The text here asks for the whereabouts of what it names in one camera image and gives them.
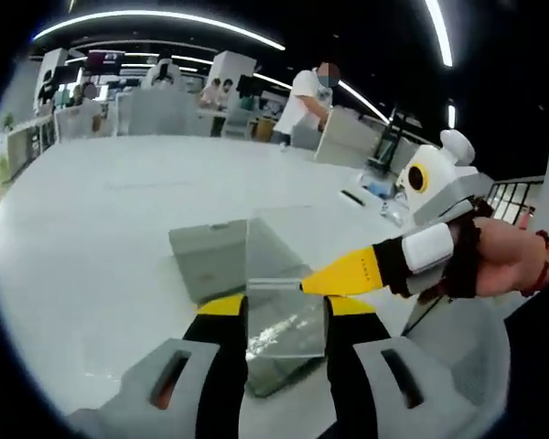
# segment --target black ceiling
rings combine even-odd
[[[263,74],[285,83],[291,83],[298,70],[332,59],[342,79],[384,114],[395,104],[412,112],[430,140],[436,141],[446,127],[447,104],[452,101],[457,107],[457,128],[477,149],[477,166],[492,177],[544,174],[549,146],[549,5],[521,0],[438,1],[453,68],[441,62],[425,0],[333,4],[75,0],[70,14],[63,5],[47,22],[102,10],[174,10],[247,28],[286,50],[196,23],[122,17],[61,29],[42,38],[32,51],[40,54],[108,39],[171,40],[251,56]],[[141,44],[122,49],[157,51],[158,47]],[[174,53],[212,58],[198,48],[174,47]],[[341,104],[370,112],[346,92],[335,95]]]

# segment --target yellow ring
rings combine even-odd
[[[412,167],[416,167],[417,169],[419,169],[419,171],[421,171],[421,176],[423,177],[423,185],[421,186],[420,189],[415,189],[415,188],[413,187],[413,190],[415,190],[415,191],[417,191],[417,192],[419,192],[419,193],[422,194],[423,192],[426,191],[427,186],[429,185],[429,173],[427,172],[427,169],[426,169],[423,165],[421,165],[421,164],[419,164],[419,163],[413,163],[413,164],[411,165],[411,167],[409,168],[409,172],[411,172],[411,168],[412,168]]]

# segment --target red bracelet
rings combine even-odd
[[[539,235],[545,240],[545,250],[547,251],[547,254],[548,254],[549,253],[549,233],[547,233],[545,230],[538,230],[537,232],[535,232],[535,235]],[[536,291],[539,291],[541,288],[543,288],[543,283],[545,282],[545,277],[547,277],[548,271],[549,271],[549,260],[547,259],[545,261],[545,264],[543,265],[541,274],[539,274],[539,277],[537,278],[537,281],[534,283],[534,285],[531,288],[521,291],[522,296],[531,297]]]

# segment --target transparent plastic sheet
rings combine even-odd
[[[322,238],[314,219],[312,208],[297,207],[259,210],[248,222],[246,359],[251,377],[253,359],[292,359],[299,367],[302,360],[324,356],[323,298],[299,290],[300,280],[311,273],[302,256],[316,252]]]

